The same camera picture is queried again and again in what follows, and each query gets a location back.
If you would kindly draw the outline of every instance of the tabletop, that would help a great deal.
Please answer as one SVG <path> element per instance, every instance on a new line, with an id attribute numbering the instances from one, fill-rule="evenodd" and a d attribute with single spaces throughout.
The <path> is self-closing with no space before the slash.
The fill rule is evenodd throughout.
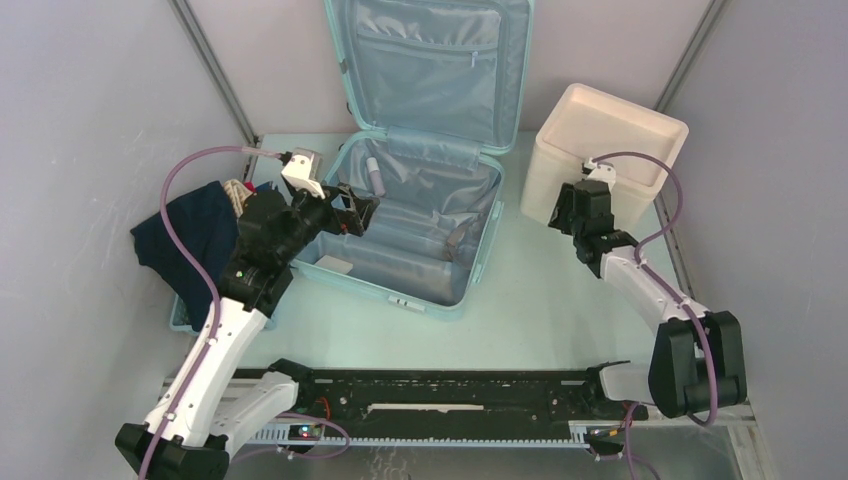
<path id="1" fill-rule="evenodd" d="M 308 148 L 323 171 L 349 134 L 266 135 L 262 148 Z M 482 281 L 472 286 L 463 316 L 439 320 L 374 299 L 295 279 L 280 300 L 277 328 L 261 332 L 240 367 L 265 368 L 279 358 L 313 368 L 448 370 L 584 369 L 616 360 L 648 362 L 653 337 L 618 292 L 575 256 L 571 238 L 521 214 L 519 202 L 535 132 L 521 132 L 503 164 L 504 210 Z M 281 183 L 279 162 L 259 159 L 254 183 Z M 660 227 L 650 209 L 630 233 Z M 666 244 L 645 248 L 668 280 Z"/>

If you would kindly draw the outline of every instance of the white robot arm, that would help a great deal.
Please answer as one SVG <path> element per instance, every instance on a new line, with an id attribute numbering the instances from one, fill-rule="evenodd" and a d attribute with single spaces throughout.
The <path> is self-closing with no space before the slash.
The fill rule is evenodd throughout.
<path id="1" fill-rule="evenodd" d="M 291 283 L 291 260 L 322 231 L 361 236 L 379 204 L 356 197 L 348 185 L 315 182 L 315 152 L 296 150 L 281 159 L 291 204 L 274 190 L 245 201 L 236 249 L 217 284 L 220 303 L 213 302 L 174 383 L 144 424 L 124 424 L 115 439 L 129 464 L 147 469 L 141 474 L 151 479 L 223 479 L 242 445 L 295 405 L 298 384 L 268 372 L 216 415 L 239 360 Z M 333 207 L 337 199 L 343 209 Z"/>
<path id="2" fill-rule="evenodd" d="M 590 160 L 584 171 L 585 180 L 563 184 L 549 226 L 574 238 L 578 259 L 628 300 L 656 339 L 650 365 L 622 362 L 596 369 L 604 397 L 656 405 L 667 417 L 744 401 L 739 322 L 729 312 L 710 312 L 656 273 L 638 242 L 613 225 L 615 170 Z"/>

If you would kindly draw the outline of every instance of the white plastic bin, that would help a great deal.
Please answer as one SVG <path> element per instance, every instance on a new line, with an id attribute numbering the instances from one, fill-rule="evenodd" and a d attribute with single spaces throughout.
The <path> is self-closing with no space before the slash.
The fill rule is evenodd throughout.
<path id="1" fill-rule="evenodd" d="M 521 212 L 547 224 L 562 184 L 579 181 L 590 157 L 627 150 L 672 166 L 688 134 L 689 127 L 680 120 L 575 83 L 536 136 Z M 635 157 L 610 163 L 617 174 L 612 189 L 615 225 L 628 230 L 656 198 L 667 174 Z"/>

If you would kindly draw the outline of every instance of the light blue suitcase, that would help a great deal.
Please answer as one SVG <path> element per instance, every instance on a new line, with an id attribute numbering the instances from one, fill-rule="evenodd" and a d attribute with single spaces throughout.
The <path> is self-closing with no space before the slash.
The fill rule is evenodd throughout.
<path id="1" fill-rule="evenodd" d="M 493 155 L 515 144 L 533 0 L 325 0 L 347 97 L 362 129 L 324 183 L 386 195 L 363 237 L 321 233 L 304 276 L 438 318 L 480 281 L 503 204 Z M 324 256 L 348 274 L 314 265 Z"/>

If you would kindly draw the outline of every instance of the folded clothing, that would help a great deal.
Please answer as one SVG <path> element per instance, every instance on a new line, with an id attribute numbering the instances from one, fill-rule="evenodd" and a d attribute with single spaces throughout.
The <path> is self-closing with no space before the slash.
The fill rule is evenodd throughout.
<path id="1" fill-rule="evenodd" d="M 235 250 L 238 224 L 220 182 L 211 182 L 168 203 L 177 236 L 216 283 Z M 138 263 L 152 268 L 185 303 L 191 328 L 199 332 L 209 314 L 212 294 L 200 274 L 168 236 L 160 214 L 130 230 Z"/>

